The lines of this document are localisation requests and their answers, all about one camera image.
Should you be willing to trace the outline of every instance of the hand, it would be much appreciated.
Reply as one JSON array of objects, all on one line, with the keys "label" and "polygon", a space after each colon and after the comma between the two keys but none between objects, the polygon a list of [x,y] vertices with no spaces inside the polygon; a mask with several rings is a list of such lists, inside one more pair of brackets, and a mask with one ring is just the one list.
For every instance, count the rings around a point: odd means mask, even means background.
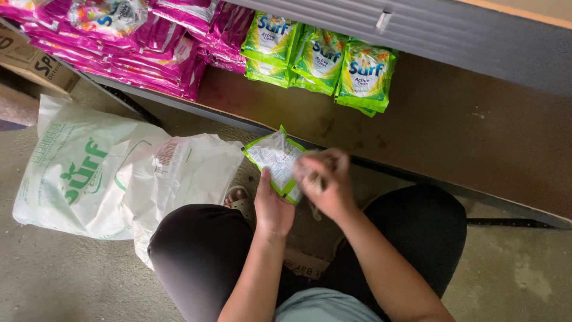
[{"label": "hand", "polygon": [[359,212],[353,200],[352,184],[349,178],[349,156],[338,149],[327,149],[321,153],[335,161],[334,169],[313,156],[303,156],[296,162],[314,170],[322,177],[324,191],[321,194],[316,191],[315,182],[311,181],[310,176],[296,178],[296,180],[310,201],[339,224],[344,217]]},{"label": "hand", "polygon": [[270,171],[262,169],[254,200],[256,233],[268,238],[286,238],[294,223],[294,205],[270,186]]}]

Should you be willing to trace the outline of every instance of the person's right hand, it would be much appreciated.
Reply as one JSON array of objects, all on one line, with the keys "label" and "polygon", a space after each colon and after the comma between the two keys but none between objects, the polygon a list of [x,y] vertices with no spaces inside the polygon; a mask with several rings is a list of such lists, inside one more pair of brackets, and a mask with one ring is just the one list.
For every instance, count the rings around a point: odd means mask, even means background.
[{"label": "person's right hand", "polygon": [[349,178],[349,155],[338,149],[327,149],[322,153],[335,160],[334,170],[313,156],[303,156],[297,162],[316,171],[323,178],[325,183],[323,193],[317,193],[312,187],[315,183],[311,182],[308,176],[295,179],[310,201],[326,216],[339,223],[344,217],[359,212],[353,199]]}]

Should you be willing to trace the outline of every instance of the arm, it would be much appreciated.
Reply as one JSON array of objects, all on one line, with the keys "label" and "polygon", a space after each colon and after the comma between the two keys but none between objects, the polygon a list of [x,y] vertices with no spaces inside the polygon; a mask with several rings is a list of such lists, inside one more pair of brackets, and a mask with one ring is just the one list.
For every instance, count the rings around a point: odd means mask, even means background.
[{"label": "arm", "polygon": [[270,187],[267,169],[263,169],[260,176],[255,208],[254,238],[219,322],[270,322],[274,317],[286,236],[294,221],[294,205],[280,198]]},{"label": "arm", "polygon": [[296,179],[308,198],[344,232],[379,306],[395,322],[454,322],[423,277],[355,205],[349,156],[334,149],[323,153],[336,160],[335,169],[310,156],[300,159],[304,167],[323,178],[325,190],[321,194],[310,189],[310,179]]}]

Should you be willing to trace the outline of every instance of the barcode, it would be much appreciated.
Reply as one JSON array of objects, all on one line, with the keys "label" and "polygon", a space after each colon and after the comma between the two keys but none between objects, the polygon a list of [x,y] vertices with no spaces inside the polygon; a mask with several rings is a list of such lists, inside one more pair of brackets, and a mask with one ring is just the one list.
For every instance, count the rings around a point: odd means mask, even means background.
[{"label": "barcode", "polygon": [[162,166],[169,166],[171,164],[171,159],[173,159],[173,154],[175,153],[175,149],[177,148],[177,142],[169,142],[167,143],[162,151],[159,153],[157,157],[157,161]]}]

